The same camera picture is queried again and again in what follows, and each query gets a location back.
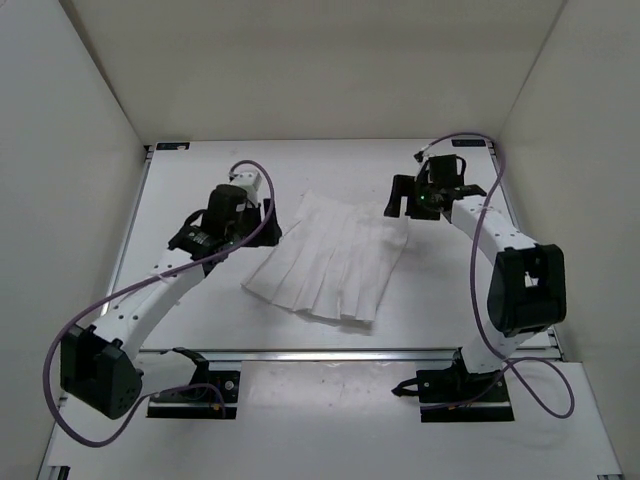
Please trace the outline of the white pleated skirt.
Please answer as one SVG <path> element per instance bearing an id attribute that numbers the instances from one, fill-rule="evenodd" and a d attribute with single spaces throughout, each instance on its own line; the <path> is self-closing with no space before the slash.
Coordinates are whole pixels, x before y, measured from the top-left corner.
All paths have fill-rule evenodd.
<path id="1" fill-rule="evenodd" d="M 408 236 L 408 220 L 384 216 L 379 203 L 349 204 L 309 190 L 242 287 L 290 312 L 370 323 Z"/>

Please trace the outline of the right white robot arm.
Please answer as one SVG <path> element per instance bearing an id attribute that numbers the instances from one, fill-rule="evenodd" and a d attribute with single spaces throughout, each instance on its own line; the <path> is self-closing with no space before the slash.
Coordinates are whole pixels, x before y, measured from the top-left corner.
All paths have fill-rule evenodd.
<path id="1" fill-rule="evenodd" d="M 466 183 L 466 166 L 454 154 L 432 156 L 417 174 L 395 175 L 384 210 L 392 218 L 446 219 L 471 239 L 472 253 L 484 255 L 493 268 L 488 319 L 476 322 L 478 336 L 459 350 L 460 368 L 448 376 L 449 391 L 465 401 L 483 390 L 483 375 L 498 371 L 522 343 L 567 314 L 561 248 L 522 233 L 491 206 L 488 192 Z"/>

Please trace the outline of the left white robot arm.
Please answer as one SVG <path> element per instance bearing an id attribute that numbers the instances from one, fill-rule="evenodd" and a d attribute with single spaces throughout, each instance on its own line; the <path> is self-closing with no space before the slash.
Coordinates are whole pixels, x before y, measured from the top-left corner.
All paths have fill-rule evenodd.
<path id="1" fill-rule="evenodd" d="M 206 208 L 192 213 L 169 240 L 149 284 L 128 293 L 86 328 L 61 340 L 61 386 L 115 420 L 147 394 L 177 388 L 188 398 L 209 385 L 204 357 L 174 347 L 144 360 L 142 344 L 181 298 L 225 261 L 231 250 L 272 247 L 281 236 L 270 199 L 258 198 L 260 179 L 242 172 L 211 192 Z"/>

